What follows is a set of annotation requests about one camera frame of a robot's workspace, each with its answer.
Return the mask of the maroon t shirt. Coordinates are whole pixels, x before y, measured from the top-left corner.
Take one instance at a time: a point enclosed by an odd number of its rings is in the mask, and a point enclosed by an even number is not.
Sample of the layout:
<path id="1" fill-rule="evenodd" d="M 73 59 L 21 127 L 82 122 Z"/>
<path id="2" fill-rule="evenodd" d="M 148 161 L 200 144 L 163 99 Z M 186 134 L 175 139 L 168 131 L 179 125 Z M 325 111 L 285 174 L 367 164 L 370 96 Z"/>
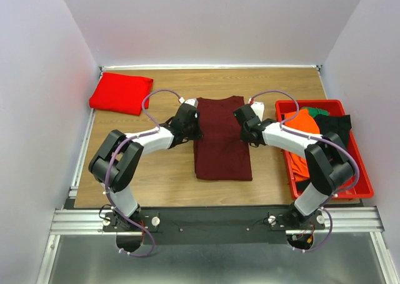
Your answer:
<path id="1" fill-rule="evenodd" d="M 241 127 L 234 110 L 244 105 L 242 96 L 198 98 L 202 138 L 194 141 L 194 172 L 206 181 L 251 181 L 249 146 L 240 140 Z"/>

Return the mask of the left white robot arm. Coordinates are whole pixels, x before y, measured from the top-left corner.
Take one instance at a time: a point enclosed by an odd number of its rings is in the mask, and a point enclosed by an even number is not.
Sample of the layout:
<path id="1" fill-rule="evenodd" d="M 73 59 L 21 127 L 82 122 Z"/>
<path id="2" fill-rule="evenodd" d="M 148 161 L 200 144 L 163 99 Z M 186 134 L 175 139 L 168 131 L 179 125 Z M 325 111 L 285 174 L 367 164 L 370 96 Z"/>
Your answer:
<path id="1" fill-rule="evenodd" d="M 124 134 L 111 131 L 89 163 L 89 172 L 102 183 L 114 212 L 128 223 L 139 223 L 140 206 L 131 181 L 140 159 L 202 138 L 197 99 L 183 102 L 176 114 L 149 131 Z"/>

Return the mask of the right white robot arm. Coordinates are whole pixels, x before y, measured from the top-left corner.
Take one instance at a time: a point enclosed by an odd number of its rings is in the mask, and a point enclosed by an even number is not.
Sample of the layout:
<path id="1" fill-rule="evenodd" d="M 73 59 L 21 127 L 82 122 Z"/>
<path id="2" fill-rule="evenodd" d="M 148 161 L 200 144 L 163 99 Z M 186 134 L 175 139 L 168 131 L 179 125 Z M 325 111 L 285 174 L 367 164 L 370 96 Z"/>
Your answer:
<path id="1" fill-rule="evenodd" d="M 249 104 L 234 111 L 240 130 L 240 140 L 254 146 L 273 146 L 306 160 L 310 184 L 283 214 L 285 224 L 299 227 L 325 205 L 343 185 L 353 179 L 355 185 L 360 170 L 336 133 L 312 134 L 289 128 L 272 119 L 260 120 Z"/>

